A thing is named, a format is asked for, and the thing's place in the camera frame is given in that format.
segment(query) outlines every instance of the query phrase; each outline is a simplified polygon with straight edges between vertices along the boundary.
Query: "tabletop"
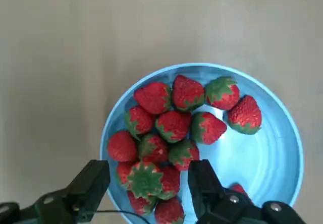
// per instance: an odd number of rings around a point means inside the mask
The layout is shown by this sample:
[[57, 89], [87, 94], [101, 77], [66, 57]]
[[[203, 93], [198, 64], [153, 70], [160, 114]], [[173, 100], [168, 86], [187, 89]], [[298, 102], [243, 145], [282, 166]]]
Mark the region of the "tabletop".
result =
[[[296, 210], [321, 223], [323, 0], [0, 0], [0, 199], [26, 206], [91, 158], [122, 93], [163, 67], [236, 68], [287, 106], [303, 141]], [[114, 208], [104, 197], [102, 208]], [[92, 223], [125, 223], [97, 215]]]

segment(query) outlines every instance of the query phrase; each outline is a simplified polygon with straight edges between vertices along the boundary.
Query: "strawberry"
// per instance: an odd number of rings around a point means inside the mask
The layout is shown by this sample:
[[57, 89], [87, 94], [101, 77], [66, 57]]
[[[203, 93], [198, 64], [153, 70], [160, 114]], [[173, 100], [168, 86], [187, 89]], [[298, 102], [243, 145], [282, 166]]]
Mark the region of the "strawberry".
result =
[[119, 131], [111, 136], [107, 151], [113, 160], [119, 162], [135, 161], [138, 158], [136, 143], [127, 131]]
[[161, 179], [163, 189], [158, 198], [169, 200], [180, 191], [180, 172], [173, 166], [164, 167], [161, 171], [164, 174]]
[[182, 140], [188, 133], [191, 124], [191, 113], [170, 110], [156, 120], [155, 126], [161, 136], [169, 143]]
[[136, 198], [131, 191], [127, 191], [130, 204], [135, 212], [139, 215], [149, 215], [152, 213], [153, 208], [156, 205], [157, 197], [149, 196], [147, 199], [139, 197]]
[[162, 191], [163, 173], [150, 161], [135, 163], [128, 175], [129, 190], [136, 198], [147, 199], [150, 195], [158, 195]]
[[180, 201], [176, 197], [159, 201], [155, 209], [155, 218], [157, 224], [182, 224], [184, 210]]
[[167, 143], [158, 135], [150, 133], [142, 137], [138, 146], [139, 158], [154, 163], [168, 159]]
[[204, 88], [199, 82], [178, 75], [173, 82], [172, 100], [178, 110], [187, 111], [204, 104]]
[[259, 131], [261, 111], [252, 96], [246, 95], [228, 112], [228, 123], [243, 134], [253, 135]]
[[219, 77], [205, 87], [206, 102], [219, 109], [230, 110], [239, 98], [237, 82], [231, 77]]
[[217, 141], [227, 130], [227, 125], [209, 112], [198, 112], [192, 120], [192, 139], [207, 145]]
[[149, 132], [154, 120], [143, 107], [138, 105], [126, 112], [125, 123], [130, 134], [139, 140], [137, 135]]
[[148, 113], [159, 115], [171, 107], [171, 88], [163, 82], [152, 82], [137, 89], [134, 98]]
[[199, 160], [200, 153], [195, 143], [191, 140], [183, 140], [170, 148], [168, 160], [179, 170], [188, 170], [192, 160]]
[[117, 179], [118, 179], [119, 184], [126, 189], [129, 188], [128, 176], [129, 176], [132, 166], [133, 166], [133, 162], [119, 162], [118, 163]]

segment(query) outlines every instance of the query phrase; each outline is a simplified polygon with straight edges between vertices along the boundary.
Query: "green strawberry calyx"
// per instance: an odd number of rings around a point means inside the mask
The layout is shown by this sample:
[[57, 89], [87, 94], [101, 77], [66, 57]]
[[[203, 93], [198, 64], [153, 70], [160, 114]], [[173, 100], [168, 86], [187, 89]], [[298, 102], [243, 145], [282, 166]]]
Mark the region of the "green strawberry calyx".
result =
[[201, 127], [201, 124], [205, 121], [203, 114], [205, 112], [198, 112], [193, 115], [192, 118], [192, 139], [197, 143], [203, 143], [203, 134], [206, 131], [205, 128]]
[[184, 222], [184, 219], [182, 219], [181, 217], [179, 217], [177, 219], [177, 221], [173, 221], [172, 224], [182, 224]]
[[149, 215], [150, 213], [152, 213], [152, 211], [157, 203], [157, 197], [149, 196], [146, 200], [149, 202], [149, 204], [144, 207], [144, 214], [143, 215]]
[[154, 144], [149, 142], [153, 136], [153, 134], [147, 134], [141, 139], [141, 142], [138, 145], [139, 158], [150, 155], [157, 148]]
[[153, 163], [145, 165], [141, 161], [139, 168], [132, 167], [128, 176], [130, 189], [136, 198], [147, 199], [150, 195], [158, 195], [163, 188], [161, 183], [163, 175], [163, 173], [156, 171], [156, 166]]
[[189, 102], [188, 100], [185, 100], [185, 108], [178, 107], [177, 109], [180, 111], [191, 111], [195, 110], [196, 108], [200, 107], [204, 104], [204, 94], [200, 95], [199, 97], [195, 97], [193, 102]]
[[128, 112], [125, 113], [125, 123], [131, 136], [133, 136], [137, 140], [140, 140], [137, 136], [138, 134], [140, 134], [140, 132], [137, 130], [138, 121], [131, 121], [131, 115]]
[[161, 193], [158, 195], [158, 198], [162, 199], [162, 200], [169, 200], [175, 196], [176, 196], [175, 191], [163, 191], [162, 190]]
[[184, 160], [192, 157], [190, 149], [193, 148], [194, 145], [190, 140], [176, 143], [169, 152], [169, 161], [173, 164], [184, 165]]
[[169, 143], [175, 143], [178, 142], [178, 140], [176, 139], [172, 139], [174, 133], [173, 132], [166, 132], [164, 130], [164, 126], [163, 125], [159, 125], [158, 124], [158, 119], [155, 122], [155, 126], [157, 128], [157, 130], [159, 131], [160, 135]]
[[167, 85], [167, 87], [165, 87], [165, 90], [167, 92], [167, 96], [164, 96], [164, 100], [165, 100], [164, 112], [168, 111], [171, 108], [171, 93], [172, 93], [172, 90], [171, 90], [170, 86], [168, 86], [168, 85]]
[[242, 127], [239, 123], [232, 123], [231, 121], [228, 121], [228, 124], [232, 129], [246, 135], [254, 135], [261, 128], [261, 127], [251, 127], [251, 123], [247, 123], [244, 127]]
[[222, 99], [223, 94], [233, 94], [231, 85], [236, 85], [231, 77], [219, 77], [209, 82], [205, 87], [205, 97], [210, 102], [219, 101]]

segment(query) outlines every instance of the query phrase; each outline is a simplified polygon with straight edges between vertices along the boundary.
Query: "screw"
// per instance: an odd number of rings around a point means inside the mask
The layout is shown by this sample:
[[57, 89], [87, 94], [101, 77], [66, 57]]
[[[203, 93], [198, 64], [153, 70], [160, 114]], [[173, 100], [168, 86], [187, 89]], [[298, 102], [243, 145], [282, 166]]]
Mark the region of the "screw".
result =
[[239, 198], [235, 195], [230, 196], [230, 201], [233, 203], [238, 203], [239, 202]]
[[51, 203], [53, 200], [54, 200], [54, 198], [53, 198], [52, 196], [47, 196], [47, 197], [44, 199], [44, 204], [49, 204], [49, 203]]
[[280, 205], [278, 205], [277, 203], [272, 203], [271, 204], [271, 209], [274, 210], [274, 211], [281, 211], [282, 208]]
[[0, 214], [6, 212], [7, 210], [9, 210], [9, 207], [7, 207], [6, 205], [0, 207]]

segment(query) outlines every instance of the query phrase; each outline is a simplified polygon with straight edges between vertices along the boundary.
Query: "strawberry leaves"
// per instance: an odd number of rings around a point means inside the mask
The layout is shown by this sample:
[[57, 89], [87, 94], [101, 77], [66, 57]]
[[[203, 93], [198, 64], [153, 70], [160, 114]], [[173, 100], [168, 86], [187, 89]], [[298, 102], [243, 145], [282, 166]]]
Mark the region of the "strawberry leaves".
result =
[[177, 163], [180, 165], [184, 164], [184, 159], [191, 158], [190, 149], [192, 149], [193, 143], [190, 140], [183, 140], [179, 143], [176, 143], [171, 149], [169, 153], [169, 161], [173, 164]]
[[205, 97], [210, 102], [218, 101], [222, 99], [223, 94], [233, 94], [231, 85], [236, 85], [235, 81], [231, 77], [219, 77], [209, 82], [205, 87]]

